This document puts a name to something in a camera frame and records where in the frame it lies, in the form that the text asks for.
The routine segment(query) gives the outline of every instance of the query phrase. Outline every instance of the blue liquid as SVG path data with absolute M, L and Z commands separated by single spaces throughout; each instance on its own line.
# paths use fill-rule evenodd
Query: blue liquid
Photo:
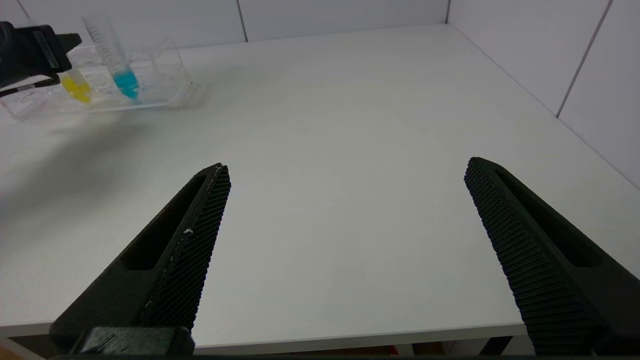
M 138 98 L 138 88 L 140 86 L 133 71 L 128 70 L 114 74 L 113 81 L 123 95 L 133 100 Z

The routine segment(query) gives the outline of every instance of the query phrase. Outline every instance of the white table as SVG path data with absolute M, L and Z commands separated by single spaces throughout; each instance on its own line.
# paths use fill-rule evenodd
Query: white table
M 640 192 L 450 26 L 182 52 L 191 110 L 0 127 L 0 336 L 43 334 L 198 170 L 199 353 L 524 334 L 463 182 L 500 163 L 640 275 Z

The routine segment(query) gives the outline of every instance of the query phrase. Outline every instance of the wooden floor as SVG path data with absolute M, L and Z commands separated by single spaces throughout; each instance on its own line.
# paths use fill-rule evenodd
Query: wooden floor
M 440 343 L 413 344 L 413 351 L 416 355 L 444 355 Z M 386 347 L 365 347 L 365 348 L 345 348 L 340 350 L 296 352 L 291 355 L 319 355 L 319 356 L 391 356 L 394 349 Z M 0 360 L 24 360 L 22 357 L 0 347 Z
M 23 360 L 23 358 L 3 347 L 0 347 L 0 360 Z

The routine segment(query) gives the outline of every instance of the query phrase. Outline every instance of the yellow liquid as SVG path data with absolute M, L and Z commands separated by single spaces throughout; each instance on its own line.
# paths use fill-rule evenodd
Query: yellow liquid
M 70 76 L 65 74 L 62 75 L 60 82 L 69 95 L 74 99 L 87 104 L 91 102 L 91 88 L 86 81 L 83 81 L 81 84 L 77 84 Z

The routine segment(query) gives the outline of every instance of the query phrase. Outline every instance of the test tube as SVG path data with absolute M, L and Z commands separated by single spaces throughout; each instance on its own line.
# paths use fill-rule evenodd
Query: test tube
M 71 97 L 88 104 L 91 102 L 91 87 L 75 63 L 71 62 L 71 65 L 73 67 L 60 76 L 60 83 Z
M 138 80 L 129 65 L 127 55 L 120 45 L 109 16 L 100 13 L 85 16 L 82 20 L 119 91 L 130 99 L 137 99 L 140 87 Z

